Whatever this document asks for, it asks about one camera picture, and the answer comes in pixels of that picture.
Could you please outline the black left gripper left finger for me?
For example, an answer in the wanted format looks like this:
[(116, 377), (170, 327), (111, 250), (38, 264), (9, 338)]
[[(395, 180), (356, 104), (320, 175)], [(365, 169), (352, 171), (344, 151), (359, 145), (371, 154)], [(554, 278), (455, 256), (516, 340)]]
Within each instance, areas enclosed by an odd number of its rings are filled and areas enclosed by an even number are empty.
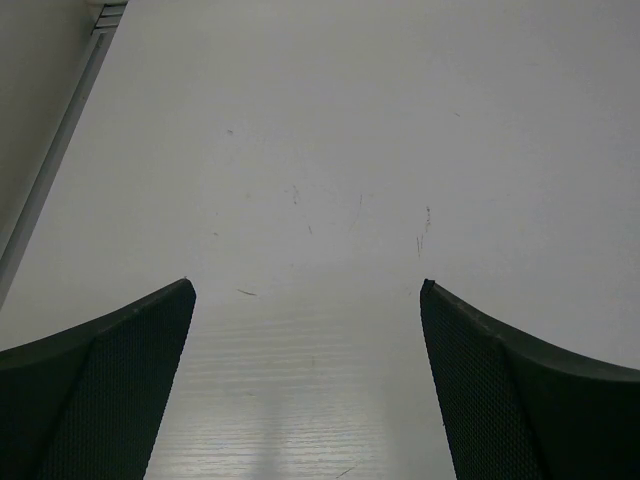
[(180, 279), (2, 351), (2, 478), (143, 478), (195, 302)]

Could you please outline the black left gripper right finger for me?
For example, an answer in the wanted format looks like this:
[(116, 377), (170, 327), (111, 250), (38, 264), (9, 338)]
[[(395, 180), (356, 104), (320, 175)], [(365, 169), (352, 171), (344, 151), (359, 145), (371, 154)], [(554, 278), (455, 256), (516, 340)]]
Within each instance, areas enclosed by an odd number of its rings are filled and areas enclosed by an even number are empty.
[(432, 280), (420, 315), (457, 478), (638, 478), (638, 370), (538, 339)]

